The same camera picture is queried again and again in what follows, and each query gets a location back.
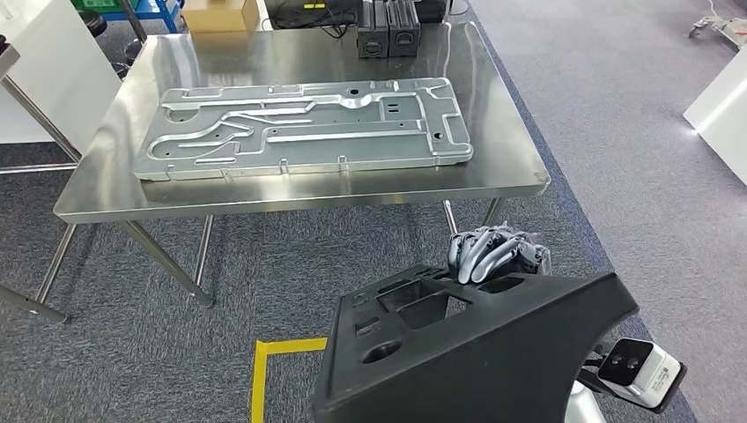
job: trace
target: cardboard box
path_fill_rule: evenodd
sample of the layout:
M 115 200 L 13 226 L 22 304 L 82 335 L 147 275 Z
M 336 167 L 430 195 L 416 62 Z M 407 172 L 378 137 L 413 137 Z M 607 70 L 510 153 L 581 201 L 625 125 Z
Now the cardboard box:
M 187 0 L 181 15 L 190 33 L 252 33 L 259 23 L 256 0 Z

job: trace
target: cutout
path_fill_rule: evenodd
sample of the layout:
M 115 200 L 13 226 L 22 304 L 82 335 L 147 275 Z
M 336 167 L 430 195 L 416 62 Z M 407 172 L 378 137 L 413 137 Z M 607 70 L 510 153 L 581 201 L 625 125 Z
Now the cutout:
M 419 271 L 418 273 L 415 273 L 415 276 L 425 275 L 426 273 L 429 273 L 429 272 L 432 272 L 432 271 L 439 271 L 439 270 L 438 269 L 427 268 L 427 269 L 423 269 L 422 271 Z
M 484 283 L 482 286 L 480 286 L 480 291 L 486 293 L 504 293 L 505 291 L 508 291 L 509 289 L 520 285 L 523 281 L 524 279 L 521 278 L 505 276 L 503 278 L 498 278 Z
M 436 293 L 402 308 L 398 314 L 410 329 L 418 330 L 460 314 L 472 304 L 447 293 Z
M 437 273 L 433 276 L 433 280 L 441 280 L 444 278 L 449 278 L 448 271 L 442 271 L 441 273 Z
M 402 285 L 397 289 L 388 291 L 383 295 L 380 295 L 377 299 L 381 306 L 384 307 L 384 310 L 387 312 L 395 312 L 400 308 L 408 306 L 413 302 L 440 291 L 441 289 L 443 288 L 440 286 L 431 288 L 419 280 L 416 280 L 407 285 Z
M 402 341 L 389 341 L 376 346 L 363 357 L 363 364 L 371 364 L 379 360 L 384 360 L 399 351 L 400 348 L 402 348 Z
M 391 284 L 384 286 L 383 288 L 379 288 L 379 293 L 385 293 L 386 291 L 391 291 L 393 289 L 397 289 L 398 287 L 410 282 L 409 279 L 398 279 Z
M 356 323 L 355 324 L 355 338 L 364 337 L 378 328 L 379 328 L 379 317 L 371 317 L 365 322 Z
M 366 297 L 366 293 L 359 293 L 358 295 L 352 297 L 353 308 L 366 304 L 367 302 L 368 297 Z

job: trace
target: yellow tape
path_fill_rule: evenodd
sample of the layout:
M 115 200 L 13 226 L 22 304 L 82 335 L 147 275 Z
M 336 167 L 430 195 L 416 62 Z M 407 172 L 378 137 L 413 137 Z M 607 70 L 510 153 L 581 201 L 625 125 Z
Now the yellow tape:
M 327 346 L 326 338 L 294 339 L 292 341 L 256 341 L 255 369 L 252 372 L 252 398 L 249 405 L 250 422 L 264 421 L 264 389 L 267 380 L 267 356 L 271 354 L 308 353 L 321 351 Z

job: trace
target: robotic finger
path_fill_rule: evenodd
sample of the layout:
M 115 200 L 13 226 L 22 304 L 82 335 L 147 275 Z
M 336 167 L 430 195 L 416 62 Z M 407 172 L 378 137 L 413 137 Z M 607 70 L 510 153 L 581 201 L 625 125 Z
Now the robotic finger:
M 535 244 L 535 236 L 515 231 L 506 222 L 453 235 L 447 256 L 448 268 L 462 285 L 484 282 L 510 263 L 519 271 L 550 274 L 550 251 Z

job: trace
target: green container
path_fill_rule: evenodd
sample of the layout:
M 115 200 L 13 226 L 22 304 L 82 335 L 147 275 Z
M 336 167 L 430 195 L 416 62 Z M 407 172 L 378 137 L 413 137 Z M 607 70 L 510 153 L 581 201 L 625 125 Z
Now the green container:
M 83 10 L 88 9 L 89 11 L 96 11 L 98 13 L 109 13 L 111 11 L 122 11 L 119 2 L 117 0 L 70 0 L 72 5 L 76 9 Z M 141 0 L 129 0 L 132 4 L 132 8 L 136 9 L 137 5 L 140 4 Z

